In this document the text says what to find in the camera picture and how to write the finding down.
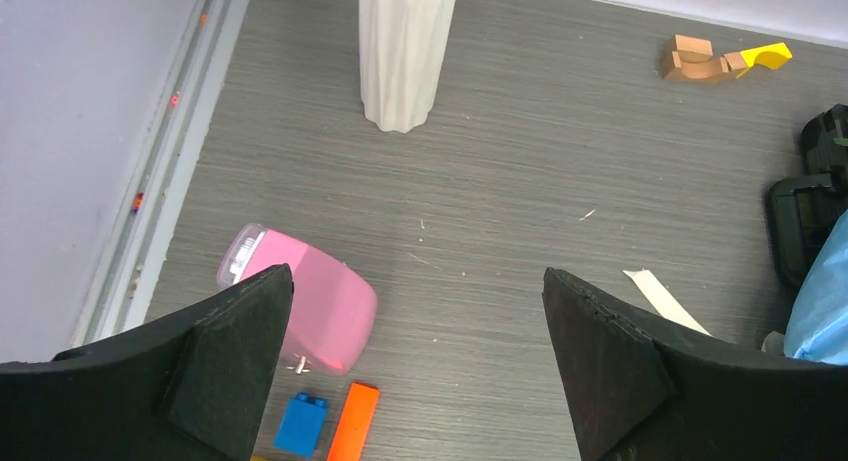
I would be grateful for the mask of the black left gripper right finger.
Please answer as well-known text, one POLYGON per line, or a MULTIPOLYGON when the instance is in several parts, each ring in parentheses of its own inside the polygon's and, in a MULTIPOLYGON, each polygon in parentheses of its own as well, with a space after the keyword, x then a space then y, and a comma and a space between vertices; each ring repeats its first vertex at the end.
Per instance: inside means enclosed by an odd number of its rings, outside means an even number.
POLYGON ((543 304, 584 460, 843 460, 847 370, 764 353, 556 268, 543 304))

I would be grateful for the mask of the cream satin ribbon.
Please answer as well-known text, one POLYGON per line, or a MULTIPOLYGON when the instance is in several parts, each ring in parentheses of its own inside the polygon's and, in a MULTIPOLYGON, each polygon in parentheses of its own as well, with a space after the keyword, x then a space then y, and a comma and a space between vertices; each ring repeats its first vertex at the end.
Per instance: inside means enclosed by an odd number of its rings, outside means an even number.
POLYGON ((677 301, 658 278, 647 269, 639 271, 623 270, 654 310, 664 319, 687 327, 701 334, 710 333, 677 301))

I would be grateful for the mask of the blue paper bouquet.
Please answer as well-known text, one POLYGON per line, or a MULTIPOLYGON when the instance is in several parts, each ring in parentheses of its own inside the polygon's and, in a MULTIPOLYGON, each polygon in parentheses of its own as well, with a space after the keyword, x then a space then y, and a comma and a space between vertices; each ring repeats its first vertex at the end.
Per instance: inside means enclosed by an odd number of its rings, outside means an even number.
POLYGON ((842 214, 796 297, 783 353, 788 358, 847 364, 847 215, 842 214))

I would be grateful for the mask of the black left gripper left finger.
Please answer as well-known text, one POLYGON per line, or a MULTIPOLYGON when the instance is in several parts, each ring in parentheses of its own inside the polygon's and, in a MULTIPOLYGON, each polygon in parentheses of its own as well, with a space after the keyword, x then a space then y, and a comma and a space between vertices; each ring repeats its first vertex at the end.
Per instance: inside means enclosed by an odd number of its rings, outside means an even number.
POLYGON ((5 460, 247 460, 293 301, 274 265, 38 363, 1 367, 5 460))

